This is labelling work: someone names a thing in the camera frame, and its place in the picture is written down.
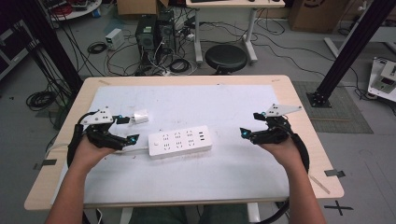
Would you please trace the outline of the person's legs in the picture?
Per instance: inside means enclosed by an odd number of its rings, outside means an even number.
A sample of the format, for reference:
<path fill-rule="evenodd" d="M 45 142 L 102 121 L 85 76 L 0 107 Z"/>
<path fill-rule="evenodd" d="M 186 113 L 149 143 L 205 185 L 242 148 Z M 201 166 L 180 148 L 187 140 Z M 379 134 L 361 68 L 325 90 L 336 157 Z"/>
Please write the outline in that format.
<path fill-rule="evenodd" d="M 190 224 L 185 206 L 137 207 L 128 224 Z M 249 224 L 248 206 L 205 205 L 197 224 Z"/>

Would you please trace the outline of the black computer tower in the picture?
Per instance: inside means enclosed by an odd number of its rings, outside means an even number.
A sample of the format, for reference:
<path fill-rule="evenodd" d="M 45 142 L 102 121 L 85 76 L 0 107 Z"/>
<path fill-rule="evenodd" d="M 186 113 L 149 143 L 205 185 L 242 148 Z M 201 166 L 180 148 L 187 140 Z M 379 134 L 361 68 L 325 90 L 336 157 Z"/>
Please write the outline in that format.
<path fill-rule="evenodd" d="M 159 15 L 142 15 L 135 30 L 135 38 L 143 65 L 158 63 L 162 55 L 176 51 L 175 18 L 173 10 Z"/>

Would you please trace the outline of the grey floor mat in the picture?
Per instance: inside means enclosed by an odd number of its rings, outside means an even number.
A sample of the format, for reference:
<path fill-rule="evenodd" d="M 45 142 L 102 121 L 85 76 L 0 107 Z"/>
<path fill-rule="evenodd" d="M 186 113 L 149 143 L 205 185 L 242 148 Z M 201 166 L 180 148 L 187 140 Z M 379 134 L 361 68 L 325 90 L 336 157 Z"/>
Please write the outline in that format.
<path fill-rule="evenodd" d="M 308 93 L 314 92 L 317 82 L 292 82 L 304 109 L 317 133 L 372 133 L 372 129 L 356 107 L 345 88 L 337 87 L 330 99 L 330 106 L 313 107 Z"/>

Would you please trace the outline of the black round stool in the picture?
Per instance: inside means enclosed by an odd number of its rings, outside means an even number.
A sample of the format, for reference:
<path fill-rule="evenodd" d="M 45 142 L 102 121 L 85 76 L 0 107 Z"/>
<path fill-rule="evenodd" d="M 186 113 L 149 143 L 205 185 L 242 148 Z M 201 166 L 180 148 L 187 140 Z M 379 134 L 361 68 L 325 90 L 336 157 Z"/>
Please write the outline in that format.
<path fill-rule="evenodd" d="M 248 56 L 236 46 L 216 45 L 206 51 L 205 61 L 216 70 L 216 75 L 228 75 L 243 69 L 248 63 Z"/>

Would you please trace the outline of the white device with display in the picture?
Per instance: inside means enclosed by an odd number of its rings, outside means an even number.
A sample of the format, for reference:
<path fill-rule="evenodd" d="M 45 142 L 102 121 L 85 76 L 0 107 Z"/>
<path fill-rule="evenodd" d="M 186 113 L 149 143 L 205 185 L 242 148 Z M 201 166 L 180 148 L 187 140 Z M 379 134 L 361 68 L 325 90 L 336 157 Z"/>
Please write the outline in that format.
<path fill-rule="evenodd" d="M 373 59 L 368 92 L 396 102 L 396 62 L 381 57 Z"/>

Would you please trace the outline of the white desk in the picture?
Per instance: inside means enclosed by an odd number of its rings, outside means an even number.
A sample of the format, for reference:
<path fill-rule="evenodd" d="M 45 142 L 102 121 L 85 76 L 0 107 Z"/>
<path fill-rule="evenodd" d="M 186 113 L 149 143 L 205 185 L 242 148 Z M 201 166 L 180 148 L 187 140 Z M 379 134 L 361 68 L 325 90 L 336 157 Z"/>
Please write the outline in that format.
<path fill-rule="evenodd" d="M 253 27 L 259 9 L 282 8 L 284 0 L 186 0 L 186 6 L 194 10 L 195 35 L 194 53 L 195 61 L 204 61 L 201 48 L 201 22 L 234 22 L 247 23 L 247 31 L 242 35 L 242 43 L 247 50 L 248 61 L 258 61 L 256 52 L 251 43 Z"/>

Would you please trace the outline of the cardboard box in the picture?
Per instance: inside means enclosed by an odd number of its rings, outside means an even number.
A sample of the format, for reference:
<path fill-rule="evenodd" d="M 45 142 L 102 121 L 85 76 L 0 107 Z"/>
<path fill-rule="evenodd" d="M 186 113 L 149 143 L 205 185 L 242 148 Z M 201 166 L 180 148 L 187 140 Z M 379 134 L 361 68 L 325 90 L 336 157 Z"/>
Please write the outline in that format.
<path fill-rule="evenodd" d="M 345 12 L 349 0 L 294 0 L 288 21 L 298 32 L 328 34 Z"/>
<path fill-rule="evenodd" d="M 157 14 L 169 0 L 117 0 L 120 15 Z"/>

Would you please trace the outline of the wooden table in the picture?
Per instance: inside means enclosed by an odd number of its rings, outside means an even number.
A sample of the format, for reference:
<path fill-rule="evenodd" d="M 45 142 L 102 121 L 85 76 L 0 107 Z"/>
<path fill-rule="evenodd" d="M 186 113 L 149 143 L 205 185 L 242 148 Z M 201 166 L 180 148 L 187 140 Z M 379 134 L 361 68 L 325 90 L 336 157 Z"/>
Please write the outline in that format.
<path fill-rule="evenodd" d="M 300 98 L 290 78 L 285 75 L 268 76 L 196 76 L 196 77 L 90 77 L 82 85 L 77 99 L 73 103 L 58 136 L 55 147 L 49 151 L 49 158 L 56 159 L 55 165 L 44 166 L 38 174 L 26 200 L 24 208 L 28 211 L 49 210 L 50 200 L 55 193 L 55 182 L 61 176 L 61 168 L 66 164 L 67 144 L 72 138 L 74 125 L 85 112 L 94 95 L 101 87 L 188 87 L 247 85 L 266 86 L 274 89 L 277 99 L 287 105 L 296 105 Z M 318 139 L 307 113 L 302 110 L 289 116 L 289 122 L 300 141 L 294 141 L 303 163 L 309 166 L 309 174 L 321 182 L 331 194 L 327 194 L 310 179 L 313 191 L 319 199 L 335 199 L 344 196 L 344 189 L 335 177 L 328 177 L 324 171 L 331 170 L 332 165 L 322 144 Z"/>

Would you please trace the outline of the black metal post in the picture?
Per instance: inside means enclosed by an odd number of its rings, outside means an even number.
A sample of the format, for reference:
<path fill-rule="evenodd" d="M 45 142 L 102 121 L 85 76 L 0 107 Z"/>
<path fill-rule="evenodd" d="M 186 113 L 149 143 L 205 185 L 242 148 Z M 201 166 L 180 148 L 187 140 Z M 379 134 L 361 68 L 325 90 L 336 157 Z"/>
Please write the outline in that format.
<path fill-rule="evenodd" d="M 51 28 L 38 0 L 14 0 L 14 3 L 21 12 L 29 30 L 34 33 L 61 73 L 71 93 L 77 95 L 83 81 L 65 52 L 56 32 Z"/>
<path fill-rule="evenodd" d="M 314 92 L 306 94 L 312 107 L 331 106 L 329 98 L 332 92 L 395 7 L 396 0 L 374 0 L 368 6 L 325 78 Z"/>

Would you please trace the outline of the white charger plug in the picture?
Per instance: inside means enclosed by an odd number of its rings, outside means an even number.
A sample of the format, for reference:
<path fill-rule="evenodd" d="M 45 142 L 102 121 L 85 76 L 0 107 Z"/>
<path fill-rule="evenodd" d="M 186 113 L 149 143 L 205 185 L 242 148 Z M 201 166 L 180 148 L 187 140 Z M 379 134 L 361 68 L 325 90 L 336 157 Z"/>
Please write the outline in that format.
<path fill-rule="evenodd" d="M 139 124 L 149 121 L 149 112 L 147 109 L 136 110 L 131 116 L 132 123 Z"/>

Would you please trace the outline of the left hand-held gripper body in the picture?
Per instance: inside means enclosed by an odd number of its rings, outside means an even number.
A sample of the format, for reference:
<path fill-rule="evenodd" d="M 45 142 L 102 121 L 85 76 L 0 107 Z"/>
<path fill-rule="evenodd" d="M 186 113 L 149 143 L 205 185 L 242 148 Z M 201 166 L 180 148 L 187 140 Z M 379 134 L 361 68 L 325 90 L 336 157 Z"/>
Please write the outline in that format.
<path fill-rule="evenodd" d="M 122 150 L 126 147 L 126 137 L 114 135 L 109 131 L 115 122 L 108 107 L 83 115 L 79 119 L 79 123 L 86 125 L 85 134 L 95 146 L 115 150 Z"/>

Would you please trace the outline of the grey tape strip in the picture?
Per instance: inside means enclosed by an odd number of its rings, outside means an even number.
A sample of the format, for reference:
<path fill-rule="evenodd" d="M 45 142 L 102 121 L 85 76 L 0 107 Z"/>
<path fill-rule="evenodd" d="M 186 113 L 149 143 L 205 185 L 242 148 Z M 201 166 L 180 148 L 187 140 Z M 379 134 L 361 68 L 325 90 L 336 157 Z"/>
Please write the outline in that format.
<path fill-rule="evenodd" d="M 34 165 L 34 170 L 40 171 L 43 166 L 55 165 L 56 162 L 57 162 L 56 159 L 43 160 L 42 162 L 36 163 Z"/>
<path fill-rule="evenodd" d="M 336 169 L 326 170 L 326 171 L 324 171 L 324 173 L 325 173 L 326 176 L 336 176 L 338 178 L 346 176 L 344 171 L 337 171 Z"/>

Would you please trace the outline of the white power strip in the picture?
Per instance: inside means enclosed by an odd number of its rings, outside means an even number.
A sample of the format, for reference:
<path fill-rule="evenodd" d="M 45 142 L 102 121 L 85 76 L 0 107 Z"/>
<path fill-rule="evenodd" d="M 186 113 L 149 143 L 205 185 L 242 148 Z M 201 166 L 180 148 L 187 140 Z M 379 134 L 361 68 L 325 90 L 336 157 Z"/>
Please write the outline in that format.
<path fill-rule="evenodd" d="M 208 151 L 212 145 L 208 127 L 205 125 L 148 136 L 148 154 L 155 160 Z"/>

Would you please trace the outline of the round white table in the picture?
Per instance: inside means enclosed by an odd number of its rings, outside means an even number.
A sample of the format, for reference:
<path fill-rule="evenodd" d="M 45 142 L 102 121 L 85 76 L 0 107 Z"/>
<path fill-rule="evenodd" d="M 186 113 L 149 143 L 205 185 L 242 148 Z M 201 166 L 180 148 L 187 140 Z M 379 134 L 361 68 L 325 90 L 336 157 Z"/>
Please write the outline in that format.
<path fill-rule="evenodd" d="M 66 21 L 94 12 L 102 0 L 39 0 L 53 21 Z"/>

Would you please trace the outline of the thin wooden stick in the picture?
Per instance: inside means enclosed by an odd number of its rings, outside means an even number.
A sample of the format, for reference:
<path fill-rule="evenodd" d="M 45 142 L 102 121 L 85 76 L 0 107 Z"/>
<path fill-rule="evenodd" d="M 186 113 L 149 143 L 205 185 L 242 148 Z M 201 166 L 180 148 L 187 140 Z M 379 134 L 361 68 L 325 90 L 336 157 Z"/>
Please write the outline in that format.
<path fill-rule="evenodd" d="M 314 176 L 308 175 L 309 178 L 316 183 L 323 191 L 325 191 L 327 194 L 331 194 L 331 192 L 321 183 L 319 182 Z"/>

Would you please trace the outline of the white power supply box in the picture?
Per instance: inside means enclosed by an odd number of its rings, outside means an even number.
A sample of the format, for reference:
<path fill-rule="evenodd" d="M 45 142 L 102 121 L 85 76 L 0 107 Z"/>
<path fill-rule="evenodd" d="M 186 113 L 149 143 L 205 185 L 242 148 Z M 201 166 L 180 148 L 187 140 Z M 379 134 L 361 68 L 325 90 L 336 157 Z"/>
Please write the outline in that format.
<path fill-rule="evenodd" d="M 106 35 L 106 44 L 111 50 L 117 50 L 124 42 L 123 32 L 119 28 L 114 29 Z"/>

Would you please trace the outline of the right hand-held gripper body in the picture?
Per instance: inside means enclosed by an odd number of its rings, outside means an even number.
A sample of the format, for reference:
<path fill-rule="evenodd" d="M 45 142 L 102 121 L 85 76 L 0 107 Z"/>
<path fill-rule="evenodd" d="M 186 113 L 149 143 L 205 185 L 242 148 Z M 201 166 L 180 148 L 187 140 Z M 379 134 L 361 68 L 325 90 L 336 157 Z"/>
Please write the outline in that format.
<path fill-rule="evenodd" d="M 252 132 L 252 136 L 248 140 L 253 145 L 279 144 L 289 137 L 294 141 L 300 141 L 298 134 L 292 131 L 286 115 L 301 109 L 300 105 L 272 105 L 265 112 L 262 112 L 266 116 L 267 129 Z"/>

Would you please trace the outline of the person's right hand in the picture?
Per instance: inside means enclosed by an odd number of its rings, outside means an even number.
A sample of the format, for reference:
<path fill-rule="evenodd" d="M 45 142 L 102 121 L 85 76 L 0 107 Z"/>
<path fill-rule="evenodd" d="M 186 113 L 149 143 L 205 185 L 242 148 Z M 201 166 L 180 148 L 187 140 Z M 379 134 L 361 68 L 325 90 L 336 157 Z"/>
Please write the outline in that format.
<path fill-rule="evenodd" d="M 272 154 L 276 161 L 281 164 L 286 171 L 297 169 L 304 170 L 300 153 L 290 137 L 279 144 L 261 144 L 261 148 Z"/>

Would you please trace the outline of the person's left hand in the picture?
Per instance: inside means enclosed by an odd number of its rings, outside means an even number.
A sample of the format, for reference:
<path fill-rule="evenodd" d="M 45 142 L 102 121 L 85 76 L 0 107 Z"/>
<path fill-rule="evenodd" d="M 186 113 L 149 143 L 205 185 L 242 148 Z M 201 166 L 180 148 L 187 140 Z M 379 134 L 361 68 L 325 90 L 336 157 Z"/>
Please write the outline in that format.
<path fill-rule="evenodd" d="M 83 136 L 70 167 L 89 172 L 101 159 L 114 152 L 112 148 L 95 146 L 86 136 Z"/>

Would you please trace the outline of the white table mat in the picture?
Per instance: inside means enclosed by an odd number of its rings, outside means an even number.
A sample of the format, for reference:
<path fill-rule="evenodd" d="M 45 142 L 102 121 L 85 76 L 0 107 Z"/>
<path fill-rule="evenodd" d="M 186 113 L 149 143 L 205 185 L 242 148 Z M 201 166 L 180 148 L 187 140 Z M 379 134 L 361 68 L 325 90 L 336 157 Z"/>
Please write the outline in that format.
<path fill-rule="evenodd" d="M 90 109 L 114 115 L 148 111 L 143 124 L 114 125 L 115 135 L 137 134 L 136 145 L 101 160 L 88 174 L 86 205 L 193 203 L 283 199 L 284 169 L 267 151 L 242 138 L 243 128 L 265 129 L 253 118 L 277 101 L 270 85 L 113 86 L 99 88 Z M 212 148 L 154 160 L 149 136 L 205 125 Z"/>

